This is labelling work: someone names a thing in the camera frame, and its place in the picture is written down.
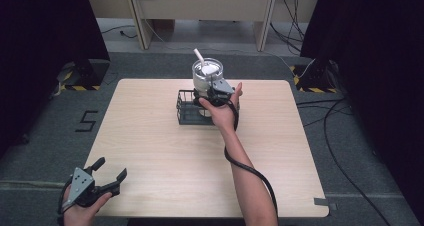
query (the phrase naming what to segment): wire basket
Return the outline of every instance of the wire basket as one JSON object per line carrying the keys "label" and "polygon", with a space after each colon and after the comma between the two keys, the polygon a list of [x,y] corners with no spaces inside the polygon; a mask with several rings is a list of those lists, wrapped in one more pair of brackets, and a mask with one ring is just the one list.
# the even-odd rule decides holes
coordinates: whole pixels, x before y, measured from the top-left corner
{"label": "wire basket", "polygon": [[179,90],[177,117],[180,125],[213,125],[209,111],[194,104],[194,90]]}

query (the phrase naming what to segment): table top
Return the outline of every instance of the table top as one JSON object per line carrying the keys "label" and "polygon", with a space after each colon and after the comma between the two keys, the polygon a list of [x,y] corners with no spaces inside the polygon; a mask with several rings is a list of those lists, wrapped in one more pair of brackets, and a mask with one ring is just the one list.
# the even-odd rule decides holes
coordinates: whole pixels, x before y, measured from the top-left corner
{"label": "table top", "polygon": [[[282,80],[243,82],[237,134],[255,168],[270,181],[279,217],[325,217],[325,198],[290,85]],[[176,102],[191,79],[119,82],[86,166],[96,185],[127,168],[121,194],[98,215],[121,217],[242,217],[224,143],[215,126],[179,125]]]}

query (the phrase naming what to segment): human arm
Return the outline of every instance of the human arm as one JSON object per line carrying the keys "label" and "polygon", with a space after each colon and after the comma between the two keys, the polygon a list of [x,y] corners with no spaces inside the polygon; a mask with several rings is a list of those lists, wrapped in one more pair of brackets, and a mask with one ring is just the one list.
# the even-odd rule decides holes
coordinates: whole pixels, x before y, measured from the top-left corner
{"label": "human arm", "polygon": [[[70,186],[65,191],[65,199],[68,198]],[[112,197],[112,193],[103,194],[97,201],[88,208],[79,205],[73,205],[64,213],[65,226],[91,226],[94,222],[94,216],[103,205]]]}
{"label": "human arm", "polygon": [[[231,102],[237,106],[239,96],[242,94],[242,84],[239,83]],[[207,100],[199,102],[211,113],[214,124],[218,127],[224,139],[228,154],[236,161],[253,168],[246,151],[241,144],[234,129],[234,114],[229,106],[212,106]],[[277,225],[271,197],[262,180],[256,175],[231,164],[237,199],[247,226]]]}

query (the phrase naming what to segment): hand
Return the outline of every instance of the hand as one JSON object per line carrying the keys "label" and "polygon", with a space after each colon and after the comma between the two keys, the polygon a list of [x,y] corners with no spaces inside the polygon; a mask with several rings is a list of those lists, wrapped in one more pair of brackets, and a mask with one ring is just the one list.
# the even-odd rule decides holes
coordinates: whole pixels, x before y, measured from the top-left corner
{"label": "hand", "polygon": [[[69,186],[66,191],[64,198],[69,197]],[[103,194],[97,201],[88,208],[83,208],[79,205],[74,205],[66,210],[64,215],[65,226],[91,226],[94,221],[94,216],[100,210],[103,205],[112,197],[112,193]]]}
{"label": "hand", "polygon": [[[242,83],[239,83],[234,94],[231,95],[230,98],[231,102],[233,102],[236,108],[239,103],[239,97],[243,94],[241,89]],[[234,113],[228,105],[215,107],[204,98],[200,98],[199,102],[211,113],[213,123],[221,130],[221,132],[226,130],[234,130]]]}

